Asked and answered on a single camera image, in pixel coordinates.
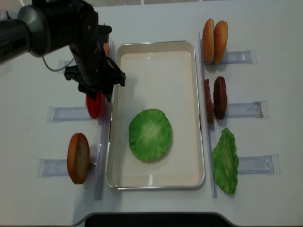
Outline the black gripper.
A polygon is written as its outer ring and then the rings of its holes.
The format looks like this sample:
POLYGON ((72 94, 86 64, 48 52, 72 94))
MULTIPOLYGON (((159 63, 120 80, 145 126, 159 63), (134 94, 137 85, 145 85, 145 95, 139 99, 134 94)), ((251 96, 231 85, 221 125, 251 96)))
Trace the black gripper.
POLYGON ((78 83, 78 90, 97 99, 101 91, 107 101, 111 101, 114 85, 125 86, 125 73, 105 54, 103 44, 109 41, 112 28, 99 25, 92 40, 84 36, 84 40, 69 45, 76 65, 68 66, 64 71, 66 80, 78 83))

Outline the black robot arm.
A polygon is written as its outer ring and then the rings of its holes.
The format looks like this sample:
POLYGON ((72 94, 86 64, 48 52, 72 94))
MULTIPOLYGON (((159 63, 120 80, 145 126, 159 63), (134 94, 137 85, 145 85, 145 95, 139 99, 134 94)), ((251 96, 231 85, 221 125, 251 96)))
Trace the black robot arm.
POLYGON ((79 91, 92 99, 101 91, 110 100, 114 85, 125 85, 125 73, 103 47, 111 31, 99 24, 98 13, 83 0, 34 0, 16 19, 1 21, 0 61, 27 52, 44 57, 68 46, 75 65, 65 68, 65 78, 76 81, 79 91))

